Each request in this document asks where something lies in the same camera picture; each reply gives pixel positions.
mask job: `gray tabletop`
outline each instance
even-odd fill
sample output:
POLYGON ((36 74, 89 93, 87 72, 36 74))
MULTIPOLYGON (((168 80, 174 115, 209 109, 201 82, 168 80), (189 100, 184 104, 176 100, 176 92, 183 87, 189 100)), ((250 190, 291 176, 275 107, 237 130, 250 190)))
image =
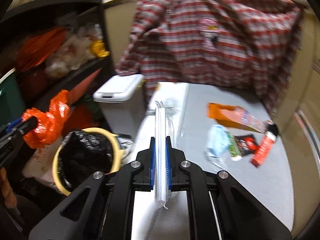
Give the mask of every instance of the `gray tabletop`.
MULTIPOLYGON (((191 84, 186 105, 181 139, 181 150, 186 159, 198 164, 204 171, 221 170, 208 160, 204 153, 207 134, 216 123, 207 117, 207 103, 242 106, 259 120, 270 119, 259 99, 244 90, 219 88, 209 85, 191 84)), ((252 132, 229 128, 232 135, 252 132)), ((253 133, 257 142, 263 134, 253 133)), ((272 147, 267 159, 256 168, 250 163, 251 156, 234 162, 223 156, 224 168, 238 180, 253 196, 268 208, 289 230, 294 216, 293 186, 289 162, 281 138, 272 147)))

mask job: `green packet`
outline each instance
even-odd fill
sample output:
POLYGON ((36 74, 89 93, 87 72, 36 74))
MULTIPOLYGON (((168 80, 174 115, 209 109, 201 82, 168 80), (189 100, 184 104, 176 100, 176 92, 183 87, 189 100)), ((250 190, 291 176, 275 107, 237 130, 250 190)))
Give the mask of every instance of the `green packet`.
POLYGON ((229 131, 226 131, 226 133, 230 141, 229 152, 231 154, 231 159, 235 162, 241 160, 242 156, 236 144, 235 139, 233 138, 233 136, 230 134, 229 131))

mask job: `white box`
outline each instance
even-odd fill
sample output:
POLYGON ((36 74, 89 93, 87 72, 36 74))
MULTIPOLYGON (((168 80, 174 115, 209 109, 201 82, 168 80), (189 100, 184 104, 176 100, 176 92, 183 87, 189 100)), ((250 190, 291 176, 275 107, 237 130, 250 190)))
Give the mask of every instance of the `white box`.
POLYGON ((113 76, 94 94, 113 133, 136 138, 145 116, 143 75, 113 76))

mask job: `green container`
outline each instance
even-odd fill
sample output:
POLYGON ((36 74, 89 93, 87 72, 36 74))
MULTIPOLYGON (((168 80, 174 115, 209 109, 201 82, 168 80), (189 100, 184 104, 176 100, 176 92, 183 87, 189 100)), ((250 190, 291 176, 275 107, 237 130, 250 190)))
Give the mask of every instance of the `green container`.
POLYGON ((21 117, 26 109, 13 68, 0 78, 0 126, 21 117))

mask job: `black garbage bag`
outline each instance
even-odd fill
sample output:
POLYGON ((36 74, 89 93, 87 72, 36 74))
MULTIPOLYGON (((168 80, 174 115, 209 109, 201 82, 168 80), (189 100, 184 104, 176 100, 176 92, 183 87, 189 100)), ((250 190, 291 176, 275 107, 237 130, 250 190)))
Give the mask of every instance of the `black garbage bag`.
POLYGON ((58 176, 62 185, 73 191, 95 171, 110 172, 113 149, 100 133, 72 131, 62 141, 58 176))

